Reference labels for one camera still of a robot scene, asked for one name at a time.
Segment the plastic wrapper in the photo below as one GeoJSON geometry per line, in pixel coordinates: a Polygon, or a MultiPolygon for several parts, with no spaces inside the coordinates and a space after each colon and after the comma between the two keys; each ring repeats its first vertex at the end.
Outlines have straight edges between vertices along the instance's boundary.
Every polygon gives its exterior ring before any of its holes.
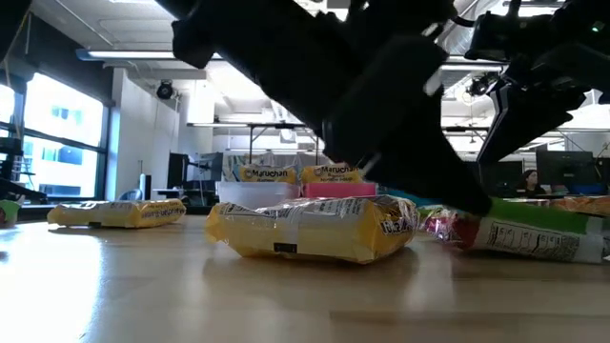
{"type": "Polygon", "coordinates": [[[240,166],[239,180],[241,182],[286,182],[296,185],[296,169],[256,165],[240,166]]]}
{"type": "Polygon", "coordinates": [[[423,229],[463,250],[509,252],[564,262],[601,263],[610,255],[608,218],[494,200],[486,217],[435,209],[423,229]]]}
{"type": "Polygon", "coordinates": [[[225,242],[242,256],[367,264],[404,247],[418,220],[415,204],[391,196],[296,199],[258,210],[218,204],[205,228],[212,242],[225,242]]]}
{"type": "Polygon", "coordinates": [[[362,176],[358,168],[344,163],[304,167],[301,172],[301,184],[309,183],[361,183],[362,176]]]}
{"type": "Polygon", "coordinates": [[[116,228],[151,228],[170,224],[186,208],[178,199],[159,201],[90,201],[57,205],[47,215],[50,224],[116,228]]]}
{"type": "Polygon", "coordinates": [[[566,197],[551,201],[551,207],[569,212],[610,216],[610,196],[566,197]]]}

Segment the table surface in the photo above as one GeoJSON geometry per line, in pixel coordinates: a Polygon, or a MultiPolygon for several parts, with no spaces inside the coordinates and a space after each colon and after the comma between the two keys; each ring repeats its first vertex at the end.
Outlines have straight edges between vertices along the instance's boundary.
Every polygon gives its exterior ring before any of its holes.
{"type": "Polygon", "coordinates": [[[418,237],[369,266],[240,258],[204,217],[0,231],[0,342],[603,342],[608,266],[418,237]]]}

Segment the security camera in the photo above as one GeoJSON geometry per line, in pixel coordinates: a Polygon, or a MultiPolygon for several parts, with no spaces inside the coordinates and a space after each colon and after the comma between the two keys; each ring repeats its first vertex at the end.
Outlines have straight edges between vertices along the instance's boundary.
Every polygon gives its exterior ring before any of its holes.
{"type": "Polygon", "coordinates": [[[161,85],[156,90],[156,96],[162,100],[170,100],[172,99],[175,90],[172,87],[172,80],[163,80],[161,81],[161,85]]]}

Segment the person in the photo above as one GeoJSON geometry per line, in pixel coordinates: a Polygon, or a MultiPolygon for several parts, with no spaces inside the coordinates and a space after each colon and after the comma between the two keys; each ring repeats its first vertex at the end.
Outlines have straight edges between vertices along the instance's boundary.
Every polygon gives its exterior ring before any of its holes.
{"type": "Polygon", "coordinates": [[[517,186],[517,193],[525,197],[544,195],[546,191],[538,183],[538,171],[529,170],[523,173],[517,186]]]}

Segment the ceiling light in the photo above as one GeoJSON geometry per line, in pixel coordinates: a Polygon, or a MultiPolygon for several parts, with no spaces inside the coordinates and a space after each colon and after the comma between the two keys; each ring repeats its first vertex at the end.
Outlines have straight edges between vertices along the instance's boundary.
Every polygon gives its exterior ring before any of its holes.
{"type": "MultiPolygon", "coordinates": [[[[226,151],[250,152],[247,148],[228,148],[226,151]]],[[[252,152],[315,152],[309,149],[252,149],[252,152]]]]}
{"type": "MultiPolygon", "coordinates": [[[[490,9],[490,12],[497,15],[506,15],[508,13],[508,2],[499,2],[497,5],[490,9]]],[[[531,17],[534,15],[541,14],[553,14],[557,10],[557,6],[553,6],[553,3],[549,3],[548,6],[528,6],[527,2],[522,2],[521,7],[518,10],[519,17],[531,17]]]]}
{"type": "Polygon", "coordinates": [[[171,51],[123,51],[123,50],[92,50],[87,51],[90,57],[99,59],[154,59],[174,60],[171,51]]]}
{"type": "Polygon", "coordinates": [[[482,66],[482,65],[443,65],[440,67],[442,71],[495,71],[501,72],[500,66],[482,66]]]}
{"type": "Polygon", "coordinates": [[[154,0],[109,0],[114,4],[139,4],[139,5],[152,5],[154,0]]]}
{"type": "Polygon", "coordinates": [[[493,66],[502,66],[504,65],[504,63],[500,63],[497,61],[489,61],[489,60],[469,60],[464,56],[461,55],[451,55],[449,56],[449,58],[447,59],[447,64],[457,64],[457,65],[475,65],[475,66],[480,66],[480,65],[493,65],[493,66]]]}
{"type": "Polygon", "coordinates": [[[239,123],[189,123],[196,128],[248,128],[248,124],[239,123]]]}
{"type": "MultiPolygon", "coordinates": [[[[82,61],[104,60],[149,60],[149,61],[177,61],[173,52],[162,50],[86,50],[77,49],[76,56],[82,61]]],[[[212,60],[222,60],[222,56],[215,53],[212,60]]]]}

